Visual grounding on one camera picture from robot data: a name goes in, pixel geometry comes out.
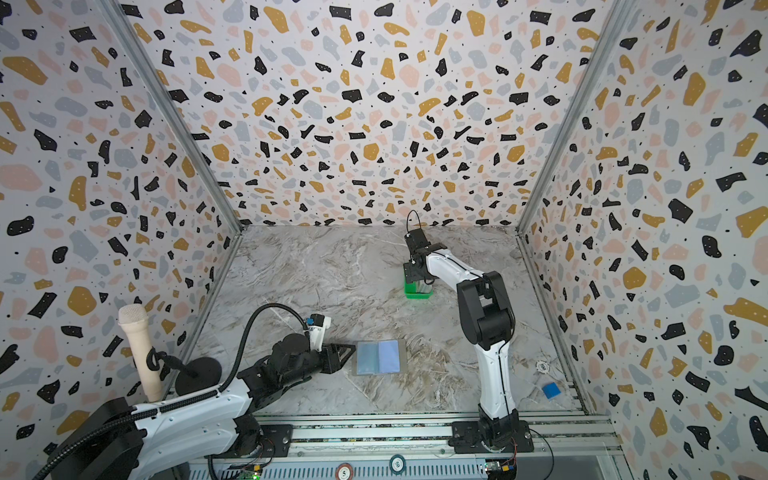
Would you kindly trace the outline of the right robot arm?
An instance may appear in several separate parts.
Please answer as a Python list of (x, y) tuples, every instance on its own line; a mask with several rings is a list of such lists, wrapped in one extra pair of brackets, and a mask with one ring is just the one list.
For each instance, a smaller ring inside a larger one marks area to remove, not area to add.
[(502, 276), (470, 267), (445, 245), (430, 242), (421, 228), (407, 231), (405, 241), (405, 282), (440, 280), (456, 293), (462, 332), (478, 358), (482, 415), (490, 421), (510, 416), (516, 409), (509, 369), (516, 319)]

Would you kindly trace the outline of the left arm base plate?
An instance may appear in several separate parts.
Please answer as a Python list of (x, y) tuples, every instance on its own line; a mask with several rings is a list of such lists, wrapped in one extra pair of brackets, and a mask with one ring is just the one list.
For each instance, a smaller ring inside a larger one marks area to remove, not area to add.
[(291, 424), (256, 423), (251, 426), (238, 426), (232, 446), (215, 458), (261, 458), (263, 461), (285, 458), (292, 443), (293, 426)]

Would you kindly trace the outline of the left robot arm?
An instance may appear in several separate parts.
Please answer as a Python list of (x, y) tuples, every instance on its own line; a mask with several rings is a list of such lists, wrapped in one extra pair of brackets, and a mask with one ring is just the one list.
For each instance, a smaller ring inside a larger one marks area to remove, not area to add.
[(353, 344), (311, 346), (290, 334), (272, 352), (220, 385), (171, 400), (104, 403), (53, 450), (38, 479), (148, 479), (191, 460), (244, 455), (264, 433), (256, 411), (316, 374), (341, 370)]

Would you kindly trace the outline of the teal credit card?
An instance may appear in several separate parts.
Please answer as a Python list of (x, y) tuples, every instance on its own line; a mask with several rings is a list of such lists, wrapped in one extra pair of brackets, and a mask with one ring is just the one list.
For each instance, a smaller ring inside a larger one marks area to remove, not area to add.
[(379, 373), (379, 347), (377, 342), (357, 344), (356, 374), (359, 376)]

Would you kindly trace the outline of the green card tray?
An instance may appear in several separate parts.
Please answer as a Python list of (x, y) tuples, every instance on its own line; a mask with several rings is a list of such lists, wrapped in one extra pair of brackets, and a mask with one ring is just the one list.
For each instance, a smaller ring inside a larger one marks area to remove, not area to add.
[(428, 299), (433, 293), (433, 283), (431, 281), (418, 280), (415, 282), (405, 281), (404, 294), (407, 299), (424, 300)]

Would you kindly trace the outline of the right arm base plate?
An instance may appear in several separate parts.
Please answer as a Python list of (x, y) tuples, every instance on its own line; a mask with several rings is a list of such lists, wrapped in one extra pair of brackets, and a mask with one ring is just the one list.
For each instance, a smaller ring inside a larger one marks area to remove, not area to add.
[(451, 424), (448, 445), (457, 454), (513, 454), (534, 450), (532, 434), (526, 421), (504, 424), (500, 431), (495, 426), (483, 426), (480, 420), (457, 421)]

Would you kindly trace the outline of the blue credit card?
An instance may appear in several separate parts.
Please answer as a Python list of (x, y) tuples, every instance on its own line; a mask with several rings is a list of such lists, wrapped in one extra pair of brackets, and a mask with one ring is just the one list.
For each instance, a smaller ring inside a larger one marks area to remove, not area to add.
[(402, 370), (400, 343), (387, 340), (378, 343), (378, 372), (381, 374), (399, 373)]

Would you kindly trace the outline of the grey card holder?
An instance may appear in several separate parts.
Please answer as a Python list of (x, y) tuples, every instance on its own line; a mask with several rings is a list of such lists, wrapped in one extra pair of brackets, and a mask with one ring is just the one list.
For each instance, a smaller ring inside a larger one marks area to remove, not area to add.
[(357, 376), (400, 374), (406, 367), (406, 348), (402, 340), (363, 341), (356, 345)]

